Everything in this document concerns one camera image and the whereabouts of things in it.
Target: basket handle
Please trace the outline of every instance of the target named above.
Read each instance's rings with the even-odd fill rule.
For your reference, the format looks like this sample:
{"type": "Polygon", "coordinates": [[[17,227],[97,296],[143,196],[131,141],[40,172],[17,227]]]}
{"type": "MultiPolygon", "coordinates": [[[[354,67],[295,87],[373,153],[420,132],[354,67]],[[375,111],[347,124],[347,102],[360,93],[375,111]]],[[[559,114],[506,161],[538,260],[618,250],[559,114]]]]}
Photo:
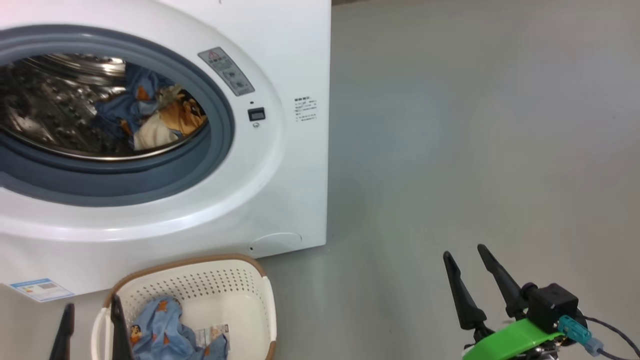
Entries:
{"type": "MultiPolygon", "coordinates": [[[[95,321],[93,322],[93,329],[91,331],[91,359],[92,360],[102,360],[100,358],[100,355],[98,354],[99,349],[100,349],[100,344],[98,341],[98,337],[100,336],[100,327],[102,326],[103,323],[105,323],[105,320],[107,318],[107,312],[109,311],[108,307],[103,307],[100,312],[98,313],[98,316],[95,317],[95,321]]],[[[107,329],[108,323],[105,326],[104,329],[104,339],[105,339],[105,356],[107,355],[107,351],[109,349],[109,347],[111,346],[111,342],[110,340],[110,333],[107,329]]]]}
{"type": "Polygon", "coordinates": [[[278,337],[278,328],[276,327],[276,304],[273,298],[273,289],[271,288],[271,281],[268,277],[263,277],[264,292],[266,293],[267,309],[269,311],[269,337],[271,341],[276,341],[278,337]]]}

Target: blue sticker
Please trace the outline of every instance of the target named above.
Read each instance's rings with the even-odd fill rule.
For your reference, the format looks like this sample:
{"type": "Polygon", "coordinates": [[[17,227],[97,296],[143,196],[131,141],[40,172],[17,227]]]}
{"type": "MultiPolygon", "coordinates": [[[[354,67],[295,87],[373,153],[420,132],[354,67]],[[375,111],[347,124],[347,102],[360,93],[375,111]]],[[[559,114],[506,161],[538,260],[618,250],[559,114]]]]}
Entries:
{"type": "Polygon", "coordinates": [[[46,302],[74,296],[71,291],[68,291],[50,279],[18,282],[17,284],[11,284],[10,286],[21,294],[27,295],[38,302],[46,302]]]}

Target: washing machine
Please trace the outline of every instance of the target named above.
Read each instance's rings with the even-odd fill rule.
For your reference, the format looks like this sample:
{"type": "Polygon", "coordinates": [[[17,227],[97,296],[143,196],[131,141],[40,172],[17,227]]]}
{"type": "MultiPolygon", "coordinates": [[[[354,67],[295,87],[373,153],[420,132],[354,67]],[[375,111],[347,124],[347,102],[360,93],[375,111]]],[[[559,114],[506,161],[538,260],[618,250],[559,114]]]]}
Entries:
{"type": "Polygon", "coordinates": [[[0,282],[77,295],[176,259],[325,244],[330,6],[3,1],[0,282]],[[126,97],[155,106],[139,129],[100,110],[126,97]]]}

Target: gray floor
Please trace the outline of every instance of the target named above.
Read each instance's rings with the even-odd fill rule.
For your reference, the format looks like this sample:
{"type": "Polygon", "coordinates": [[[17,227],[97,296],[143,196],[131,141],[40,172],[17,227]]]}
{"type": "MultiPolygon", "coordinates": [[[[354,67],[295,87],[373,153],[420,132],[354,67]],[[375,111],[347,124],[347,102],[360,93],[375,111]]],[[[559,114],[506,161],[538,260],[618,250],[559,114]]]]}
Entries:
{"type": "MultiPolygon", "coordinates": [[[[640,1],[333,11],[329,239],[261,261],[276,296],[276,358],[459,358],[471,333],[458,328],[443,251],[488,325],[506,320],[478,243],[521,284],[558,282],[583,312],[640,340],[640,1]]],[[[0,297],[3,353],[45,358],[63,302],[6,288],[0,297]]],[[[76,299],[72,359],[88,358],[103,297],[76,299]]]]}

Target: plastic laundry basket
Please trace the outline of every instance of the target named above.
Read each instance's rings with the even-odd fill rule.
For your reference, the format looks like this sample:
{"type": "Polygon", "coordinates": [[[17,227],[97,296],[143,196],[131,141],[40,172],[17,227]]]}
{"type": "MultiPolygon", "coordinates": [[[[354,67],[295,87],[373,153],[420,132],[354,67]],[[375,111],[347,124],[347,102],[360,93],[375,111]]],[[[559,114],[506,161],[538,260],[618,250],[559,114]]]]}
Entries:
{"type": "Polygon", "coordinates": [[[258,262],[244,255],[188,259],[149,268],[122,279],[93,324],[93,360],[111,360],[112,294],[120,297],[127,328],[145,304],[167,295],[182,304],[182,323],[194,331],[229,325],[228,360],[270,360],[276,345],[271,283],[258,262]]]}

